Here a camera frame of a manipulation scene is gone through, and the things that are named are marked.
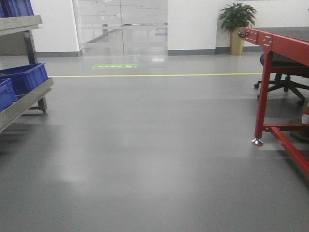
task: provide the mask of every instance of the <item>glass door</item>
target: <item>glass door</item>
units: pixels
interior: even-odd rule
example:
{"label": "glass door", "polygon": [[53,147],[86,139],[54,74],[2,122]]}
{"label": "glass door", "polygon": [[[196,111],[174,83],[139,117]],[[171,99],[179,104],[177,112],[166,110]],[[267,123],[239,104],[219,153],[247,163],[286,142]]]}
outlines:
{"label": "glass door", "polygon": [[121,0],[121,11],[126,55],[167,54],[167,0]]}
{"label": "glass door", "polygon": [[167,0],[73,0],[83,54],[167,54],[167,4]]}

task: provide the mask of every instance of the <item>gray baseboard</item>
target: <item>gray baseboard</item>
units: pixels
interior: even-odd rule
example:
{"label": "gray baseboard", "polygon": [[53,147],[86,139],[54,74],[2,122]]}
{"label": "gray baseboard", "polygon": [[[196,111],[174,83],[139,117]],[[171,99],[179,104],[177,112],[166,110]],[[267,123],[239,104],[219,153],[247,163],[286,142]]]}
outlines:
{"label": "gray baseboard", "polygon": [[201,50],[168,50],[169,56],[214,55],[215,49]]}
{"label": "gray baseboard", "polygon": [[[248,46],[243,48],[244,52],[262,52],[260,46]],[[192,55],[217,55],[228,54],[229,47],[216,47],[216,49],[201,49],[201,50],[168,50],[169,56],[192,56]]]}
{"label": "gray baseboard", "polygon": [[[243,47],[243,52],[262,52],[263,49],[260,46],[249,46]],[[216,47],[216,55],[217,54],[228,54],[230,52],[229,47]]]}
{"label": "gray baseboard", "polygon": [[78,52],[37,52],[36,55],[39,58],[49,58],[49,57],[80,57],[82,51]]}

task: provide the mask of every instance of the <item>chair wheel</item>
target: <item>chair wheel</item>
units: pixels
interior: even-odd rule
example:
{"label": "chair wheel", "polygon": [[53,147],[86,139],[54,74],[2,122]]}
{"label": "chair wheel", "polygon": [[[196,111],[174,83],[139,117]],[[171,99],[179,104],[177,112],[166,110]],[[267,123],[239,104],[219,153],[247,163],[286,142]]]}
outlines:
{"label": "chair wheel", "polygon": [[297,103],[296,103],[297,105],[299,105],[299,106],[303,106],[304,105],[304,101],[302,101],[302,100],[299,100],[299,101],[297,101]]}

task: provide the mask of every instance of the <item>metal shelf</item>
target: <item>metal shelf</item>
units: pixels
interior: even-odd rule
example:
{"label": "metal shelf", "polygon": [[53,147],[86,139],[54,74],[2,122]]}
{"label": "metal shelf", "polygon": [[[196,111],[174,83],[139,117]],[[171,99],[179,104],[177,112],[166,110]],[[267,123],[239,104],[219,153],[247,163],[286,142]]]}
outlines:
{"label": "metal shelf", "polygon": [[[0,36],[18,32],[23,33],[29,63],[34,64],[37,63],[37,57],[31,30],[39,28],[39,24],[41,23],[41,16],[39,15],[0,18]],[[45,113],[47,109],[45,95],[51,90],[53,84],[52,78],[49,78],[30,93],[3,110],[0,113],[0,132],[28,109],[40,109]],[[32,107],[36,102],[39,107]]]}
{"label": "metal shelf", "polygon": [[42,24],[39,15],[0,18],[0,36],[37,29],[39,24]]}
{"label": "metal shelf", "polygon": [[30,93],[26,94],[21,99],[14,102],[11,106],[2,111],[0,113],[0,132],[8,127],[17,118],[19,118],[34,103],[42,99],[51,90],[51,86],[53,84],[53,80],[49,78]]}

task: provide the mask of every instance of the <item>red table leg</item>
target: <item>red table leg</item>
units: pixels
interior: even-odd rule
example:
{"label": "red table leg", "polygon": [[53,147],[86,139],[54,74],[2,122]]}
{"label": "red table leg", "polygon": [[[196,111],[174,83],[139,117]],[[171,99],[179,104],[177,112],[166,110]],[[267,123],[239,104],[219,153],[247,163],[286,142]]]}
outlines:
{"label": "red table leg", "polygon": [[254,134],[255,139],[252,140],[252,143],[257,146],[263,145],[261,138],[262,138],[264,117],[267,104],[269,79],[272,68],[272,58],[273,58],[272,51],[264,51],[264,66],[263,66],[263,75],[260,89],[259,106],[256,115],[255,134]]}

